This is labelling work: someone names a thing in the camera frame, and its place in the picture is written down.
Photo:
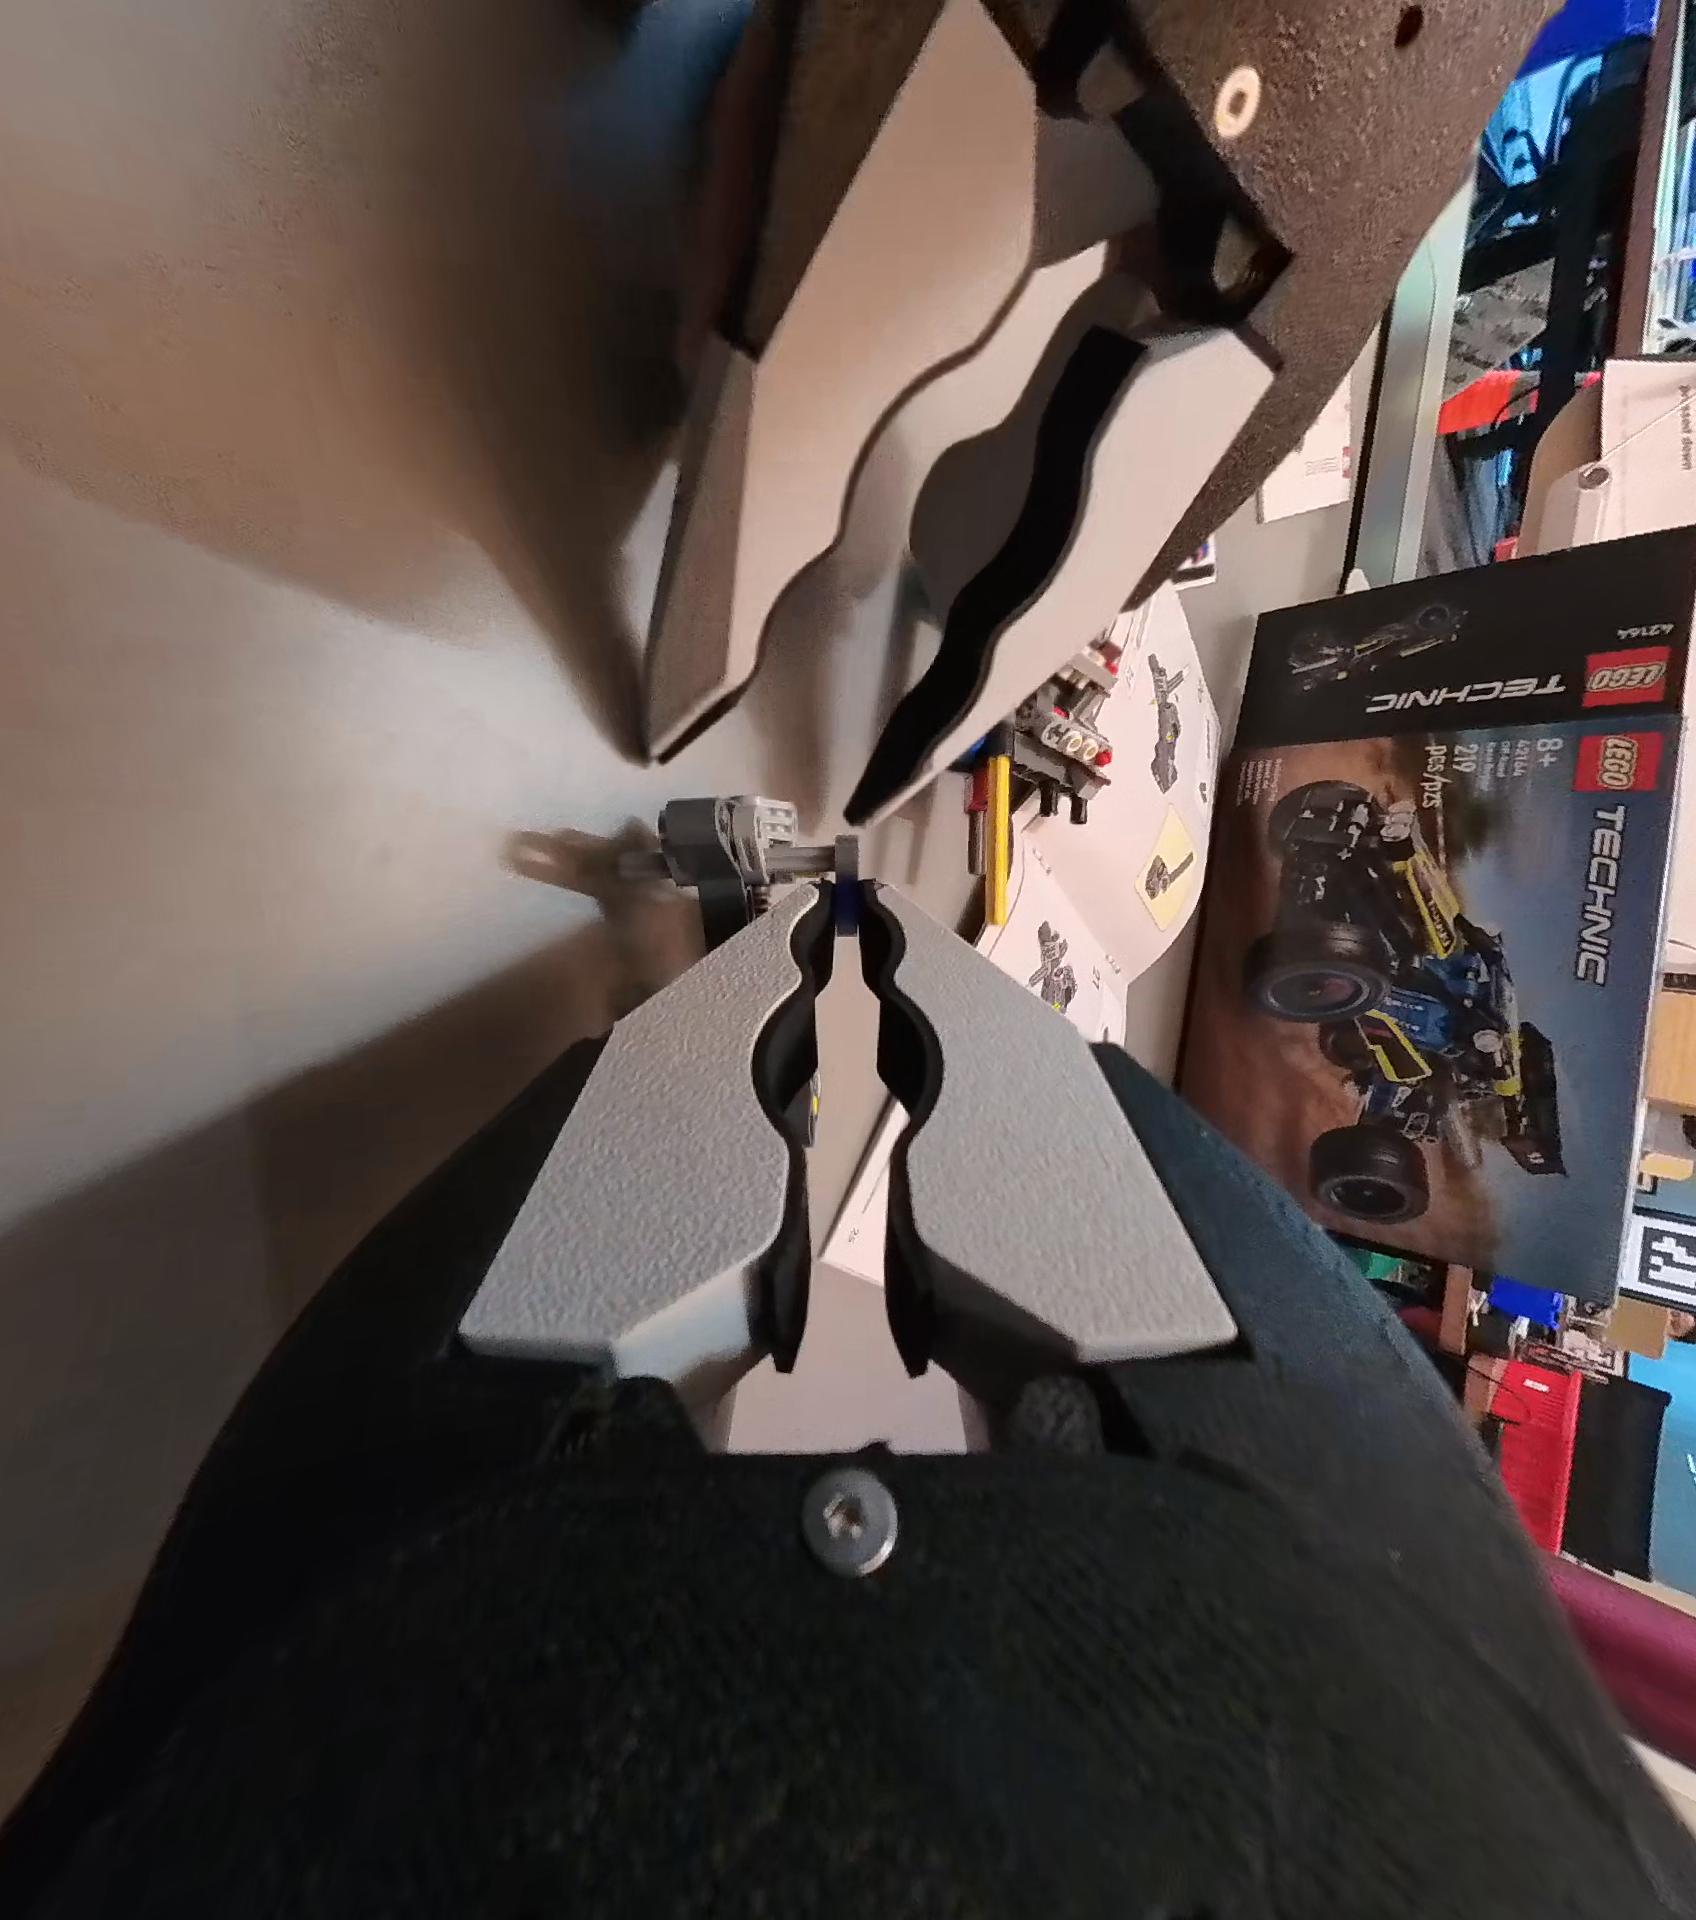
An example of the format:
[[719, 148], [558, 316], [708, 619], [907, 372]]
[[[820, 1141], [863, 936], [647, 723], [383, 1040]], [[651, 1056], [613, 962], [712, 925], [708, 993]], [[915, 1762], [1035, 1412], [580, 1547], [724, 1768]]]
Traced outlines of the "grey toy connector assembly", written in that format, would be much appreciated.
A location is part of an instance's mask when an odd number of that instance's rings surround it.
[[708, 952], [764, 916], [779, 890], [863, 881], [859, 834], [811, 842], [794, 806], [770, 797], [675, 798], [658, 816], [658, 852], [696, 899]]

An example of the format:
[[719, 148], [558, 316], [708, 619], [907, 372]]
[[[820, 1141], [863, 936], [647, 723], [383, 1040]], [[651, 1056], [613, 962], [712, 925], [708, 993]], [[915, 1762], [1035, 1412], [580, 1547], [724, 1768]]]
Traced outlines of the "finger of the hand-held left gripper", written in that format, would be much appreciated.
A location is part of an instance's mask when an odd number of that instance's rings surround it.
[[1105, 635], [1275, 382], [1228, 329], [1089, 329], [1040, 414], [1027, 491], [953, 598], [844, 805], [882, 823]]
[[1143, 224], [1107, 120], [1040, 107], [993, 4], [758, 4], [712, 112], [702, 323], [649, 623], [673, 760], [776, 635], [834, 635], [932, 468], [1002, 425]]

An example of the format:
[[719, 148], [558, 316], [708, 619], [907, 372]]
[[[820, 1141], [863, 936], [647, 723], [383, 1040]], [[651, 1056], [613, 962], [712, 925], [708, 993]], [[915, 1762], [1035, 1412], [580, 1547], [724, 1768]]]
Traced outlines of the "toy car chassis assembly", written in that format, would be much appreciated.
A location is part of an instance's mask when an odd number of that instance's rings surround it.
[[1105, 710], [1123, 679], [1124, 644], [1103, 633], [1056, 669], [957, 762], [962, 780], [967, 870], [981, 882], [983, 926], [1012, 913], [1018, 806], [1082, 828], [1109, 789], [1114, 745]]

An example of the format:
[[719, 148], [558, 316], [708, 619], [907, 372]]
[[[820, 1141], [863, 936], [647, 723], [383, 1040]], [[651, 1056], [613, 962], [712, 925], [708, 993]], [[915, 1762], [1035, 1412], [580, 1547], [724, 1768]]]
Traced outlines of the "red storage bin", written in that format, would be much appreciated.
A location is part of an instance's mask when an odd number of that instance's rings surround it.
[[1564, 1545], [1586, 1379], [1509, 1357], [1467, 1361], [1462, 1404], [1476, 1423], [1534, 1549]]

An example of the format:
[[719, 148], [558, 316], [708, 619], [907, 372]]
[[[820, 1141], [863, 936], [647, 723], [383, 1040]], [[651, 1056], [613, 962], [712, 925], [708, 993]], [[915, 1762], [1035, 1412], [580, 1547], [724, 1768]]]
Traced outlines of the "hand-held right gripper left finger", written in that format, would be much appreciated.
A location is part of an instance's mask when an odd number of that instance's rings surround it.
[[618, 1380], [794, 1370], [836, 888], [804, 881], [620, 1020], [464, 1311], [476, 1354]]

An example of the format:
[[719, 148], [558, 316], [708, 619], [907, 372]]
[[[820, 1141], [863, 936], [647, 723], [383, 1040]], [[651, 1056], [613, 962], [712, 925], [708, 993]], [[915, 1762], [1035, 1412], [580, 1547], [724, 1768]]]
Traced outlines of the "open instruction booklet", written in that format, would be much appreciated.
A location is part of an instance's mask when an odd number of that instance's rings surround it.
[[1132, 985], [1180, 941], [1207, 874], [1221, 723], [1175, 588], [1112, 633], [1117, 679], [1099, 729], [1109, 784], [1085, 824], [1014, 814], [1005, 925], [974, 950], [1071, 1020], [1123, 1044]]

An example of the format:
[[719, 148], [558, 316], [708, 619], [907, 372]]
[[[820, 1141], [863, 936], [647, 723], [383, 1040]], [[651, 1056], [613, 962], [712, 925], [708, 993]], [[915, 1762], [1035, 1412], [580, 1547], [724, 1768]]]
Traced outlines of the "maroon rolled mat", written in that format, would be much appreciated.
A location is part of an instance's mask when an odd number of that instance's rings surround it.
[[1631, 1736], [1696, 1776], [1696, 1615], [1562, 1555], [1547, 1575]]

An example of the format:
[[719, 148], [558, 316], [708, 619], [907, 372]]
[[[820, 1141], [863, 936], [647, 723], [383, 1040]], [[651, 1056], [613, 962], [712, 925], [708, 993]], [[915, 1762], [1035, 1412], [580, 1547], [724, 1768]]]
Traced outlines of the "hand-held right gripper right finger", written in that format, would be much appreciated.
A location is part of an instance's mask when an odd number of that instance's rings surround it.
[[861, 886], [889, 1159], [882, 1288], [912, 1376], [1221, 1352], [1239, 1325], [1099, 1055], [905, 893]]

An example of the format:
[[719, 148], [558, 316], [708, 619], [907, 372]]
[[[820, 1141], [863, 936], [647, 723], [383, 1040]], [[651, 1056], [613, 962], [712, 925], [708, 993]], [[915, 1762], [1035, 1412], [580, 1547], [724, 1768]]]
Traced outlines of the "toy set box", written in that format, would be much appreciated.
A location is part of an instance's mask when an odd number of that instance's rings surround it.
[[1607, 1304], [1696, 524], [1261, 617], [1179, 1090], [1336, 1237]]

